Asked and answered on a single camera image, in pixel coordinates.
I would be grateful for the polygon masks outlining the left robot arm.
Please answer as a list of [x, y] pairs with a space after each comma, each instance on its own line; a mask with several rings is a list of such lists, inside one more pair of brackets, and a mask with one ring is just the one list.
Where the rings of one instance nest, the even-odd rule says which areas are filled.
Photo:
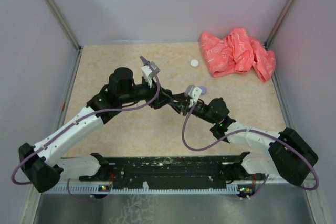
[[98, 153], [77, 158], [63, 158], [63, 155], [121, 112], [131, 111], [129, 104], [144, 101], [143, 106], [159, 109], [172, 101], [172, 91], [163, 88], [157, 79], [159, 69], [150, 63], [141, 70], [142, 82], [135, 84], [131, 69], [117, 68], [108, 83], [73, 119], [44, 140], [34, 145], [25, 143], [19, 148], [18, 168], [38, 192], [49, 191], [61, 180], [91, 182], [108, 177], [109, 162]]

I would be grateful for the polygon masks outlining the purple charging case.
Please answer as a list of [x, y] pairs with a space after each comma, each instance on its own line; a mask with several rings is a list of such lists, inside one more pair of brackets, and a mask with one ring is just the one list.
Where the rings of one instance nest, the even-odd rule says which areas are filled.
[[205, 86], [199, 86], [201, 90], [201, 95], [205, 95], [207, 93], [207, 88]]

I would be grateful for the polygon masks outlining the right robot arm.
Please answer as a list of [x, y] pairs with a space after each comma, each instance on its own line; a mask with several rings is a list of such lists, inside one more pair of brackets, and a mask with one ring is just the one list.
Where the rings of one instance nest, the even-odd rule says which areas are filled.
[[172, 107], [187, 119], [194, 115], [212, 124], [210, 131], [216, 141], [203, 150], [226, 142], [260, 151], [259, 154], [243, 155], [243, 159], [234, 167], [239, 179], [248, 179], [252, 174], [268, 174], [280, 176], [290, 184], [301, 187], [306, 178], [313, 175], [313, 189], [319, 186], [314, 169], [318, 156], [294, 129], [287, 127], [283, 131], [272, 132], [243, 125], [229, 117], [229, 109], [223, 98], [213, 99], [209, 104], [186, 98], [173, 103]]

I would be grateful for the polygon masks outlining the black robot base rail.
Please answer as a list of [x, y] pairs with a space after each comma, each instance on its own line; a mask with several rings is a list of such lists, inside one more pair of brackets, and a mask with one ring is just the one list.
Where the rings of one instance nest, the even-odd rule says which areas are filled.
[[263, 173], [248, 174], [241, 166], [247, 155], [171, 156], [171, 157], [102, 157], [94, 175], [80, 176], [81, 182], [107, 182], [113, 189], [225, 189], [234, 181], [262, 181]]

